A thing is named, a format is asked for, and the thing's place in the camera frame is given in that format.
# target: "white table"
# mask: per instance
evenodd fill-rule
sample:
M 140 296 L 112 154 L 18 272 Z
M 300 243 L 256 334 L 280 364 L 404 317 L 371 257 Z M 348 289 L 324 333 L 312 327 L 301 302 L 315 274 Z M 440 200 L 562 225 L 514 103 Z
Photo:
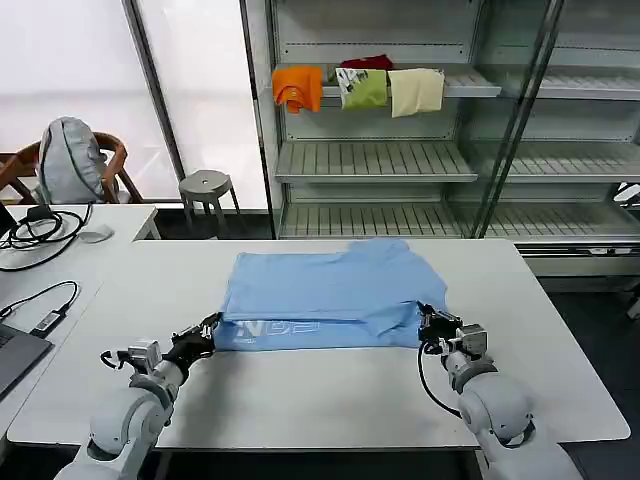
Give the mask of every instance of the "white table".
M 16 219 L 25 216 L 25 206 L 7 207 Z M 83 216 L 85 206 L 59 206 L 54 210 L 71 210 Z M 100 224 L 109 225 L 115 230 L 114 235 L 97 244 L 87 244 L 75 240 L 62 255 L 49 263 L 24 272 L 0 272 L 0 305 L 5 306 L 16 300 L 33 295 L 49 285 L 64 281 L 75 280 L 80 284 L 80 294 L 69 309 L 67 318 L 58 325 L 47 340 L 54 344 L 54 348 L 40 360 L 40 362 L 0 400 L 0 439 L 4 437 L 10 423 L 18 410 L 29 396 L 31 390 L 42 376 L 47 366 L 59 351 L 80 318 L 87 305 L 102 285 L 107 272 L 122 267 L 123 252 L 132 241 L 146 238 L 157 232 L 154 223 L 156 208 L 152 205 L 96 205 L 89 220 L 88 227 Z M 48 256 L 56 251 L 60 245 L 38 248 L 35 251 L 0 251 L 0 265 L 26 265 Z M 30 331 L 51 310 L 66 302 L 73 289 L 61 287 L 40 298 L 24 304 L 10 316 L 5 324 L 19 330 Z
M 629 427 L 584 353 L 505 240 L 410 240 L 448 285 L 451 312 L 489 332 L 498 368 L 536 398 L 560 442 L 625 438 Z M 9 429 L 12 442 L 80 444 L 101 401 L 128 384 L 101 351 L 172 332 L 222 303 L 236 254 L 334 252 L 344 241 L 137 242 L 107 280 Z M 439 358 L 425 361 L 449 405 Z M 196 363 L 158 446 L 172 449 L 475 447 L 463 423 L 422 391 L 416 352 L 401 348 L 220 353 Z

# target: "dark floor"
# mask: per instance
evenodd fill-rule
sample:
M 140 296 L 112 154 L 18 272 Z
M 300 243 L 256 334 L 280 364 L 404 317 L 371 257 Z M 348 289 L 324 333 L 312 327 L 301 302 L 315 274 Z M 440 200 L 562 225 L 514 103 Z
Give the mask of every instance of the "dark floor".
M 196 220 L 195 234 L 184 226 L 181 210 L 161 212 L 159 230 L 165 239 L 209 238 L 217 235 L 215 222 Z M 264 216 L 244 215 L 243 225 L 229 216 L 231 238 L 270 238 Z M 580 343 L 585 354 L 611 392 L 627 422 L 632 437 L 619 442 L 567 446 L 587 480 L 637 479 L 640 474 L 640 375 L 635 371 L 640 324 L 625 317 L 627 305 L 615 294 L 551 294 L 551 300 Z M 52 479 L 73 457 L 57 449 L 13 448 L 0 466 L 0 479 Z M 313 453 L 313 454 L 174 454 L 168 479 L 215 478 L 221 472 L 242 476 L 285 478 L 403 478 L 429 480 L 476 479 L 465 452 Z M 151 456 L 142 478 L 153 478 L 158 455 Z

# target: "red cloth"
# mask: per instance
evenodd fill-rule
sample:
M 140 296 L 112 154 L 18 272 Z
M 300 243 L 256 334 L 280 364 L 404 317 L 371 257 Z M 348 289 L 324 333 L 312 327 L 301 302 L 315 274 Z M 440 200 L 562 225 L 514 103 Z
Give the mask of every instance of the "red cloth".
M 340 64 L 342 68 L 371 68 L 373 70 L 393 70 L 393 62 L 386 55 L 375 57 L 355 58 L 345 60 Z

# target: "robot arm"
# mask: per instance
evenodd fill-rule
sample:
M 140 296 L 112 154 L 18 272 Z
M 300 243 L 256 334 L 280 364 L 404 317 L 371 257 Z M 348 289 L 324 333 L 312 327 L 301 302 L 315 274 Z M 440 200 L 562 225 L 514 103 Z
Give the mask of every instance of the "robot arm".
M 452 413 L 459 414 L 478 439 L 489 463 L 489 478 L 581 480 L 569 455 L 534 417 L 531 399 L 486 355 L 487 331 L 480 325 L 463 326 L 458 317 L 430 305 L 419 306 L 419 359 L 423 352 L 442 356 L 449 384 L 460 394 L 460 410 Z M 424 386 L 432 396 L 426 382 Z
M 120 369 L 128 363 L 135 373 L 129 387 L 114 392 L 91 419 L 89 439 L 56 480 L 136 480 L 147 453 L 171 422 L 173 404 L 189 368 L 213 355 L 213 330 L 219 320 L 220 314 L 215 314 L 174 334 L 173 348 L 165 355 L 160 354 L 158 342 L 104 352 L 100 358 L 106 365 Z

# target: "orange cloth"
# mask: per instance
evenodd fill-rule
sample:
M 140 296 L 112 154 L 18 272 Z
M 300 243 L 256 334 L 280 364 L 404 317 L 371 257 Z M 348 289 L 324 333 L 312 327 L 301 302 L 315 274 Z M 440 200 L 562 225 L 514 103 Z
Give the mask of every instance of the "orange cloth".
M 283 68 L 273 72 L 271 82 L 274 101 L 278 105 L 286 102 L 289 113 L 300 113 L 301 108 L 320 111 L 322 68 Z

